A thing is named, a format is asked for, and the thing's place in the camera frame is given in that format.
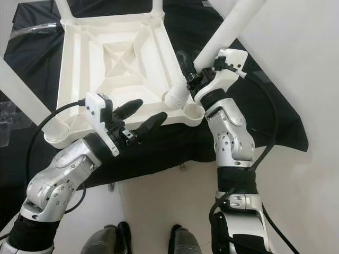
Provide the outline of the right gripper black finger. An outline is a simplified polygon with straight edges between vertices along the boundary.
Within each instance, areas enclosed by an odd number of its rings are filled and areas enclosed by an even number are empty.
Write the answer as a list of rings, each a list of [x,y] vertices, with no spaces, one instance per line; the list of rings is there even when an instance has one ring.
[[[194,66],[194,57],[187,51],[182,51],[182,73],[187,81],[200,79],[200,74]]]

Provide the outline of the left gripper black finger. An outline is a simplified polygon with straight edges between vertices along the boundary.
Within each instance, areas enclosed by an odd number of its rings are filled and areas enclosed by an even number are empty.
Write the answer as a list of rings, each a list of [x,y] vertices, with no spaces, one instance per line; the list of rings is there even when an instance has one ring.
[[[140,124],[135,130],[135,135],[138,139],[146,139],[151,136],[151,133],[166,121],[168,115],[166,112],[159,112]]]
[[[117,108],[117,117],[118,118],[128,118],[133,116],[138,109],[143,105],[142,99],[134,99],[122,104]]]

